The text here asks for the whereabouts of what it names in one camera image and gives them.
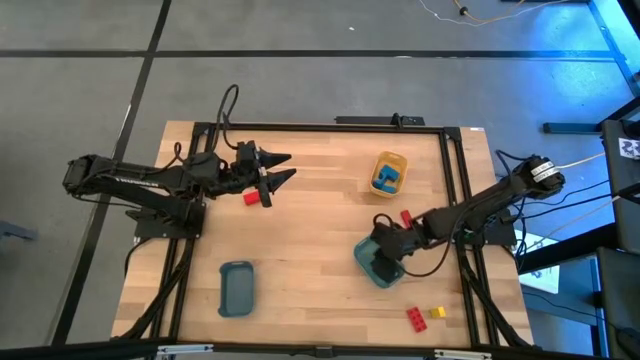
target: yellow lego brick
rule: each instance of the yellow lego brick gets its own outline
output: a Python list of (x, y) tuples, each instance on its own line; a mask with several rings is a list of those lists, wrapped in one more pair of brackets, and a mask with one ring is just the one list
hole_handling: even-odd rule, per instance
[(431, 317), (434, 319), (444, 318), (447, 316), (447, 313), (444, 311), (444, 306), (438, 306), (435, 309), (429, 310)]

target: gray rubber tray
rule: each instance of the gray rubber tray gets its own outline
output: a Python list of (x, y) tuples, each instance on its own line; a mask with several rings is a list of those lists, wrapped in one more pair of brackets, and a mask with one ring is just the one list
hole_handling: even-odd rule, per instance
[(220, 308), (222, 317), (247, 316), (253, 311), (253, 265), (248, 261), (233, 261), (220, 267), (222, 284)]

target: wooden tabletop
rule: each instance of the wooden tabletop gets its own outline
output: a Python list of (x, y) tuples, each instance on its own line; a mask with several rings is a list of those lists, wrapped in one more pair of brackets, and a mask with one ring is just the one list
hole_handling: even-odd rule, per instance
[[(173, 144), (189, 146), (192, 122), (168, 122), (156, 166), (173, 157)], [(484, 130), (462, 128), (472, 191), (495, 183)], [(372, 230), (380, 212), (401, 223), (400, 211), (417, 215), (447, 205), (438, 137), (428, 134), (229, 131), (232, 142), (255, 140), (270, 152), (293, 158), (274, 171), (295, 167), (297, 174), (274, 196), (273, 207), (245, 206), (240, 195), (208, 201), (206, 223), (196, 243), (180, 340), (203, 342), (333, 344), (359, 346), (470, 345), (455, 252), (427, 278), (403, 277), (378, 288), (354, 260), (354, 246)], [(455, 151), (450, 146), (455, 164)], [(383, 150), (404, 155), (409, 170), (401, 192), (384, 199), (369, 192), (372, 167)], [(221, 140), (218, 155), (234, 159)], [(462, 199), (457, 179), (458, 198)], [(153, 240), (132, 256), (113, 335), (128, 330), (156, 295), (167, 240)], [(418, 251), (403, 262), (426, 272), (444, 246)], [(504, 249), (486, 246), (484, 256), (491, 295), (509, 323), (532, 341), (513, 259)], [(223, 263), (250, 261), (255, 269), (255, 307), (244, 318), (218, 314)], [(168, 302), (162, 334), (168, 333)], [(475, 299), (480, 337), (487, 342), (482, 306)], [(422, 310), (428, 329), (415, 333), (406, 310)], [(444, 306), (446, 318), (428, 310)]]

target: red lego brick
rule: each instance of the red lego brick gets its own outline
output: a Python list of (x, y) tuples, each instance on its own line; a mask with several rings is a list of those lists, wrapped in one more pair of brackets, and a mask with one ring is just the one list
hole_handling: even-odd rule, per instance
[(244, 198), (244, 204), (247, 206), (260, 202), (260, 193), (258, 190), (244, 194), (242, 197)]
[(427, 329), (427, 324), (424, 322), (420, 309), (412, 307), (407, 310), (407, 315), (409, 315), (409, 321), (411, 321), (411, 325), (413, 325), (413, 330), (415, 330), (415, 332), (418, 333)]
[(402, 218), (402, 221), (404, 221), (404, 227), (411, 229), (411, 214), (409, 214), (409, 210), (403, 210), (400, 212), (400, 217)]

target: concrete floor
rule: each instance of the concrete floor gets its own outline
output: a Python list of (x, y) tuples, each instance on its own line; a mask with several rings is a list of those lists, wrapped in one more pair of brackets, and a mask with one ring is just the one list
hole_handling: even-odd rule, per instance
[[(458, 19), (449, 2), (423, 2), (441, 17)], [(597, 3), (611, 16), (619, 11), (611, 0)], [(0, 0), (0, 49), (145, 49), (160, 6), (160, 0)], [(491, 17), (508, 6), (491, 0), (472, 11)], [(640, 48), (628, 28), (617, 26), (616, 41), (625, 49)], [(160, 49), (607, 50), (607, 45), (587, 6), (576, 4), (469, 27), (438, 21), (419, 0), (186, 0), (172, 5)], [(625, 55), (631, 65), (639, 58), (631, 50)], [(86, 153), (111, 154), (141, 63), (0, 59), (0, 84), (5, 85), (0, 86), (0, 149), (5, 154), (0, 156), (0, 219), (40, 233), (35, 242), (0, 242), (2, 348), (47, 341), (91, 209), (64, 193), (65, 164)], [(485, 127), (491, 149), (540, 153), (559, 164), (601, 152), (601, 142), (590, 136), (544, 135), (542, 123), (599, 121), (632, 97), (617, 65), (607, 61), (157, 59), (125, 160), (153, 163), (164, 123), (212, 120), (231, 83), (241, 87), (234, 121), (331, 123), (339, 115), (400, 112), (424, 116), (430, 125)], [(497, 159), (494, 166), (500, 173)], [(565, 191), (602, 181), (607, 178), (604, 159), (565, 175)], [(604, 186), (573, 199), (606, 191)], [(528, 230), (546, 234), (594, 207), (532, 219)], [(564, 239), (612, 219), (606, 209), (555, 237)], [(108, 338), (133, 227), (122, 209), (109, 210), (70, 342)], [(530, 316), (536, 342), (545, 348), (588, 348), (581, 341), (564, 348), (545, 341), (545, 326), (553, 320)], [(578, 334), (574, 340), (589, 337), (585, 326), (566, 326)]]

